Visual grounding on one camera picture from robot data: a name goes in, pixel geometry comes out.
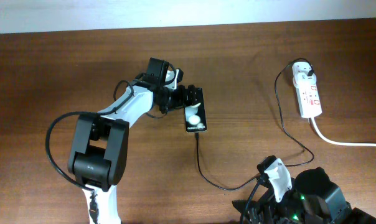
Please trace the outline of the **white power strip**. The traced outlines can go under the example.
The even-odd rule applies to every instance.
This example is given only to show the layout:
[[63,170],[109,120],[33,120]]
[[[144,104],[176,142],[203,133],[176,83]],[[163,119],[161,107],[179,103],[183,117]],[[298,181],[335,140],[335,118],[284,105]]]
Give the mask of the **white power strip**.
[[322,113],[316,84],[296,85],[299,112],[302,118],[315,118]]

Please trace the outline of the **black smartphone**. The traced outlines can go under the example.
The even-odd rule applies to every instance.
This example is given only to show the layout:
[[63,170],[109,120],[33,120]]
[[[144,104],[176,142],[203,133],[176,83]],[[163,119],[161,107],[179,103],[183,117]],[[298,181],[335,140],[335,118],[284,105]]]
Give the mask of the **black smartphone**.
[[197,97],[199,102],[196,105],[184,108],[187,133],[200,133],[206,132],[207,130],[204,94],[202,88],[198,88]]

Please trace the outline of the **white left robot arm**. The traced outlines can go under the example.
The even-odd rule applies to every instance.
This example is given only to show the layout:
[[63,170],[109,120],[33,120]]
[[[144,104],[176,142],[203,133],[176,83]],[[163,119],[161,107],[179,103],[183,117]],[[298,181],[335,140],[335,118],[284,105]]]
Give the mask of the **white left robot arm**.
[[183,74],[171,63],[151,58],[147,70],[114,103],[78,117],[68,171],[83,185],[90,223],[121,223],[117,185],[125,171],[132,125],[154,106],[167,114],[200,105],[201,88],[181,85]]

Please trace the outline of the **white usb charger plug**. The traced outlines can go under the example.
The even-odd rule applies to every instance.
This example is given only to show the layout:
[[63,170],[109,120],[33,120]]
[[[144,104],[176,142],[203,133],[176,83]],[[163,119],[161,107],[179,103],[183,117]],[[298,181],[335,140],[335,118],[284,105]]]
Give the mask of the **white usb charger plug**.
[[315,85],[317,78],[312,66],[307,62],[295,62],[292,66],[293,85],[296,88]]

